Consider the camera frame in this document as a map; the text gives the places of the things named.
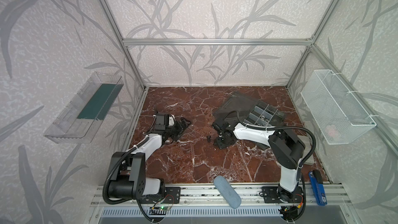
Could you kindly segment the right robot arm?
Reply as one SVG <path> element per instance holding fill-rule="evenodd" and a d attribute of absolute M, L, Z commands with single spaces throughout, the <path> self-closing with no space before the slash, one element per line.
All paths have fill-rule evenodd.
<path fill-rule="evenodd" d="M 222 118 L 216 119 L 212 127 L 218 133 L 215 143 L 221 149 L 235 144 L 238 140 L 247 140 L 270 147 L 277 162 L 281 165 L 278 195 L 284 201 L 293 198 L 301 178 L 301 169 L 316 149 L 317 141 L 310 130 L 295 126 L 264 127 L 240 121 L 232 125 Z M 294 130 L 304 131 L 311 137 L 311 149 L 306 155 L 304 154 L 305 144 Z"/>

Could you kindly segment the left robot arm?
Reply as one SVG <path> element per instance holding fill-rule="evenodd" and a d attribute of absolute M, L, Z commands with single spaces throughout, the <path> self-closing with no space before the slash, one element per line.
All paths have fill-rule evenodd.
<path fill-rule="evenodd" d="M 191 124 L 184 117 L 177 120 L 172 114 L 155 114 L 142 141 L 127 151 L 112 155 L 103 185 L 103 200 L 115 205 L 130 200 L 148 198 L 155 201 L 166 198 L 164 180 L 146 176 L 146 161 L 168 140 L 177 142 Z"/>

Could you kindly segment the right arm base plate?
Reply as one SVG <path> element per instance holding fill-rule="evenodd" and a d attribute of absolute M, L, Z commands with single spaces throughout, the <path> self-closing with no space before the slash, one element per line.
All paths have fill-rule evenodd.
<path fill-rule="evenodd" d="M 261 188 L 259 196 L 265 203 L 299 204 L 302 202 L 304 192 L 300 186 L 297 186 L 294 192 L 288 192 L 280 186 L 265 186 Z"/>

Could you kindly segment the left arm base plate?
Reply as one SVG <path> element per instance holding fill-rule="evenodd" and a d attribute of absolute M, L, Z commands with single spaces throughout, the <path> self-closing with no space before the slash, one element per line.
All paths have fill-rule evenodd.
<path fill-rule="evenodd" d="M 159 195 L 146 195 L 140 199 L 141 204 L 178 204 L 181 197 L 180 187 L 168 187 L 160 190 Z"/>

